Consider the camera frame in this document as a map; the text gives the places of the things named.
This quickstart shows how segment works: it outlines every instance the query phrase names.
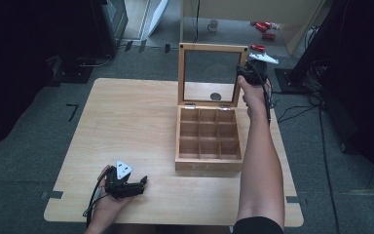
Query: wooden box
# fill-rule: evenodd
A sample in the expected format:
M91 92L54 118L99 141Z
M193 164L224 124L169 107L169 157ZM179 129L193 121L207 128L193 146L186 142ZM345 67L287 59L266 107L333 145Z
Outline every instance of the wooden box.
M242 169L236 66L244 65L246 52L245 46L180 43L176 170Z

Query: small round object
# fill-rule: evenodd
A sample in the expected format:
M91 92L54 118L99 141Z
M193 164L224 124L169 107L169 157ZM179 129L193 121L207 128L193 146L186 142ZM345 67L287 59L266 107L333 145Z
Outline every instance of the small round object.
M218 93L212 93L212 94L210 95L210 98L211 98L212 100L221 100L221 95L218 94Z

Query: person's left hand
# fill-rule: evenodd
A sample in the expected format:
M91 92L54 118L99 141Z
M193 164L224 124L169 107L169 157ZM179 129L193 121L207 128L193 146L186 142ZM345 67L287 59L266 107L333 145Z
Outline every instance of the person's left hand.
M105 171L110 168L107 165L101 172L99 176L102 176ZM100 198L107 195L105 192L105 178L103 178L99 184L101 187ZM88 227L86 233L102 233L106 228L108 228L114 220L117 218L118 214L120 213L121 209L132 201L134 197L127 197L122 199L115 199L110 195L99 199L95 203L95 207L93 209L93 219Z

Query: gray carpet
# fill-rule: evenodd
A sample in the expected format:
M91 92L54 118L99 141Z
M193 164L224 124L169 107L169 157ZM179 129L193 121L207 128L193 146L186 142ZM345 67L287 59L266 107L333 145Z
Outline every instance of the gray carpet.
M168 8L176 8L175 1L170 2ZM168 30L178 33L178 25L172 23L174 19L169 21L174 28ZM173 49L167 54L164 51L166 43L176 48L177 36L169 40L166 37L169 32L161 34L162 28L158 29L153 34L154 48L146 47L143 52L136 45L127 52L124 47L121 48L109 63L93 70L88 84L45 87L23 113L10 135L0 142L0 233L83 233L84 223L47 222L43 218L47 201L41 199L41 194L54 187L96 78L177 80L178 51ZM225 35L218 38L220 42L235 43L235 36L220 35ZM289 55L279 57L283 47L278 50L280 53L272 53L272 56L280 64L268 66L269 77L277 91L279 84L274 68L292 68L298 61ZM310 105L306 96L274 95L273 101L278 118L288 107ZM67 104L79 105L71 121L74 107ZM286 116L290 117L303 109L287 111ZM325 110L319 113L317 108L280 123L305 219L301 227L286 228L285 232L336 233L323 160L319 114L323 120L340 233L374 233L374 166L360 155L341 153L339 138L330 117Z

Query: red object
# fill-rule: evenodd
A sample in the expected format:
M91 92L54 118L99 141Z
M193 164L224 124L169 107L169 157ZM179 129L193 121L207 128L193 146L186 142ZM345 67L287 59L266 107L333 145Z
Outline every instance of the red object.
M262 23L263 23L263 25L266 26L267 29L272 28L272 24L270 22L262 22Z
M251 44L250 49L253 51L258 51L258 52L264 52L264 46L262 45L256 45L254 43Z
M266 32L267 31L267 27L263 24L263 22L257 22L255 24L255 27L257 29L259 29L261 32Z
M267 40L275 40L276 39L276 34L273 33L263 33L262 34L262 39L267 39Z

